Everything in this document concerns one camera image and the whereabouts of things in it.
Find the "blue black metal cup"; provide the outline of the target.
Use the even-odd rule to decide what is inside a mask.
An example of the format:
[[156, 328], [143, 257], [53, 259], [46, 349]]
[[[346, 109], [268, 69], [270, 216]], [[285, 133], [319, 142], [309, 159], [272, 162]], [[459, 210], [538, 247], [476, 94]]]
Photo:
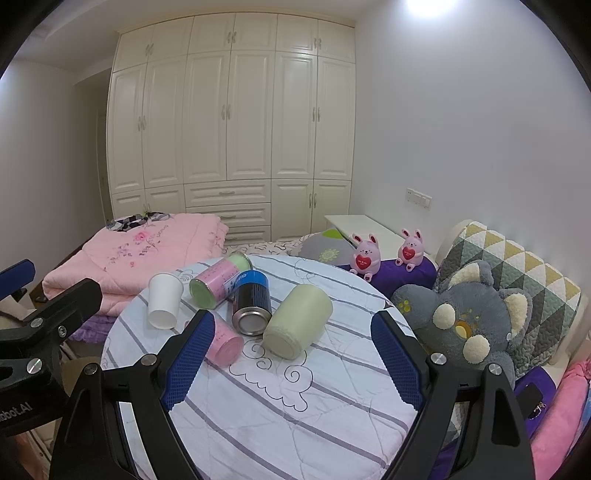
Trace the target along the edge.
[[238, 275], [233, 291], [232, 325], [238, 333], [259, 336], [273, 316], [269, 280], [263, 272], [247, 270]]

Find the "small pink plastic cup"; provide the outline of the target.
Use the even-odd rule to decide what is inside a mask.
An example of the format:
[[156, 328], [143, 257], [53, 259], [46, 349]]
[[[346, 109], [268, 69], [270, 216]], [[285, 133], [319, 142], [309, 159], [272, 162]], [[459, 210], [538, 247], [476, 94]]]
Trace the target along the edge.
[[215, 311], [211, 311], [214, 319], [214, 336], [205, 358], [211, 364], [226, 368], [238, 360], [242, 354], [243, 342], [242, 336], [237, 334], [228, 323]]

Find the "white paper cup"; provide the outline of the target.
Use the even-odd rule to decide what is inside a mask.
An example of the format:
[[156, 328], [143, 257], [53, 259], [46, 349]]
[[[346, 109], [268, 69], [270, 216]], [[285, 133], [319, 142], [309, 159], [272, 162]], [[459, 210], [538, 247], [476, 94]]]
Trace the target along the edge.
[[170, 273], [154, 275], [148, 283], [147, 320], [156, 329], [176, 327], [183, 283]]

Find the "pale green frosted cup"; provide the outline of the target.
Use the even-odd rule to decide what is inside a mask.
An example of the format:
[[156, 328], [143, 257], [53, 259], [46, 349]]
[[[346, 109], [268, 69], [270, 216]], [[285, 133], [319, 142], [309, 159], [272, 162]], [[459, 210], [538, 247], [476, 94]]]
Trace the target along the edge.
[[332, 315], [332, 300], [314, 285], [297, 285], [273, 313], [263, 344], [276, 356], [294, 360], [317, 341]]

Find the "folded purple blanket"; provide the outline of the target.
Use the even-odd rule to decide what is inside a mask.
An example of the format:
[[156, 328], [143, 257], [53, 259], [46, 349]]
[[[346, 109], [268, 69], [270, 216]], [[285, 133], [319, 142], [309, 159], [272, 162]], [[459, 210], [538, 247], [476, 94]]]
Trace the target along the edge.
[[73, 341], [89, 344], [103, 343], [115, 322], [116, 317], [103, 315], [92, 316], [80, 328], [73, 332], [69, 338]]

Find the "pink green lidded jar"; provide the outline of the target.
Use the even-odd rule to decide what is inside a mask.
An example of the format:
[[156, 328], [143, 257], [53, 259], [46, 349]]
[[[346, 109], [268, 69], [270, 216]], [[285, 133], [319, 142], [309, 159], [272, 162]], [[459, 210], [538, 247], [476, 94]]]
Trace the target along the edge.
[[195, 305], [202, 309], [214, 309], [235, 289], [238, 276], [252, 270], [252, 263], [242, 252], [235, 252], [190, 280], [189, 293]]

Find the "striped white quilted table cover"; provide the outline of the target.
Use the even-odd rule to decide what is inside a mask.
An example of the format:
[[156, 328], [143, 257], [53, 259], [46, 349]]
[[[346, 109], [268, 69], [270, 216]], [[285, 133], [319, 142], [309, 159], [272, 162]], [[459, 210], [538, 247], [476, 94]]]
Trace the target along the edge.
[[231, 366], [200, 366], [170, 413], [206, 479], [379, 479], [415, 420], [370, 337], [387, 297], [346, 270], [314, 260], [252, 256], [279, 306], [297, 285], [322, 289], [332, 315], [294, 361], [245, 340]]

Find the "purple round cushion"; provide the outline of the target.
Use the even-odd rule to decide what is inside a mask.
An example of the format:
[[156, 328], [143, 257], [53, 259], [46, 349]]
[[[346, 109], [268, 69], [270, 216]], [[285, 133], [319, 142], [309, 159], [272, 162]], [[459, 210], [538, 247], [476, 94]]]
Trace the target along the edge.
[[436, 280], [436, 267], [427, 258], [411, 272], [405, 265], [398, 266], [394, 260], [382, 260], [380, 269], [372, 277], [370, 285], [390, 299], [400, 287], [413, 284], [432, 289]]

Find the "folded pink quilt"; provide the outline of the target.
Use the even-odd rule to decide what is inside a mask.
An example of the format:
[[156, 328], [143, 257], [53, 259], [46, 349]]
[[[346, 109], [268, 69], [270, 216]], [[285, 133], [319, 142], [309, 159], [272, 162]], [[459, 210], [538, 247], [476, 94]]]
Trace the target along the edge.
[[49, 299], [80, 280], [100, 285], [98, 313], [116, 317], [158, 273], [221, 256], [229, 227], [213, 214], [174, 214], [126, 232], [99, 230], [42, 281]]

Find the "pink bunny plush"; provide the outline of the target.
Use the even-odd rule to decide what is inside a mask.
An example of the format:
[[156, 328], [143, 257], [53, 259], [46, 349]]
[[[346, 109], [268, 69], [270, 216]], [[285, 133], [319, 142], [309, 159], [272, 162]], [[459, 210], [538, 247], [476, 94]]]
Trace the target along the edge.
[[408, 272], [412, 272], [424, 260], [425, 247], [423, 235], [420, 230], [410, 232], [407, 229], [403, 229], [402, 236], [405, 241], [399, 248], [398, 256], [394, 259], [394, 262], [397, 266], [404, 266]]
[[356, 250], [349, 263], [349, 272], [362, 276], [367, 282], [373, 280], [374, 275], [381, 268], [381, 252], [375, 235], [370, 234], [368, 239], [353, 234]]

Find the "right pink bunny plush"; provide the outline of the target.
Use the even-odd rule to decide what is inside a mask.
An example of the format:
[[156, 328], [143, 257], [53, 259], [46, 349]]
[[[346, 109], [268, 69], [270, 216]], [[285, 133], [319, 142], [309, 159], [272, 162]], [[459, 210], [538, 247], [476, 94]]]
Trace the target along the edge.
[[398, 256], [394, 259], [394, 262], [397, 266], [404, 266], [408, 272], [412, 272], [424, 260], [425, 247], [423, 235], [420, 230], [410, 232], [407, 229], [403, 229], [402, 236], [405, 241], [399, 248]]

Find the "black white patterned cloth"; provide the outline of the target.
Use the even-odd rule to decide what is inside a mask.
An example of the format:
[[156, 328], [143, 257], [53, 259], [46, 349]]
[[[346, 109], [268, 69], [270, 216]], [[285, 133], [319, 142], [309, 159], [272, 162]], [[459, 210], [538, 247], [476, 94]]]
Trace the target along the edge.
[[120, 219], [114, 219], [108, 223], [105, 228], [109, 231], [127, 232], [134, 228], [140, 227], [148, 222], [165, 221], [170, 218], [170, 215], [162, 212], [144, 212], [134, 214]]

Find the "grey green embroidered cushion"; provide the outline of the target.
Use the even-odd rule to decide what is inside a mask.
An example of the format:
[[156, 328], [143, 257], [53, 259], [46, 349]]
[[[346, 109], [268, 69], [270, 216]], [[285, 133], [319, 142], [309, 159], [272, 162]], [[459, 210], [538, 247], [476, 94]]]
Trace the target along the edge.
[[342, 266], [349, 265], [354, 251], [353, 244], [338, 229], [329, 228], [300, 240], [290, 249], [290, 256]]

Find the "triangle patterned quilted pillow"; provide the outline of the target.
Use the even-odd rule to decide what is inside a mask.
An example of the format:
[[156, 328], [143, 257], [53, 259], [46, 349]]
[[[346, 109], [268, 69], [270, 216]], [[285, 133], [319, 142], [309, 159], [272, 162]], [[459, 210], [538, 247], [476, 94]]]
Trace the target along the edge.
[[531, 321], [512, 353], [516, 377], [543, 367], [559, 383], [590, 333], [589, 297], [544, 259], [475, 220], [456, 225], [440, 246], [436, 285], [476, 260], [489, 263], [495, 288], [521, 289], [532, 298]]

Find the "pink pillow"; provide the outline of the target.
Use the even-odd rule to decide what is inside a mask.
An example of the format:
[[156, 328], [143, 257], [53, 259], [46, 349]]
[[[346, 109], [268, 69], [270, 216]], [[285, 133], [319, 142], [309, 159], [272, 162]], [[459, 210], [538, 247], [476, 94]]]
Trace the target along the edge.
[[590, 361], [573, 364], [531, 443], [535, 478], [550, 479], [565, 460], [575, 439], [590, 385]]

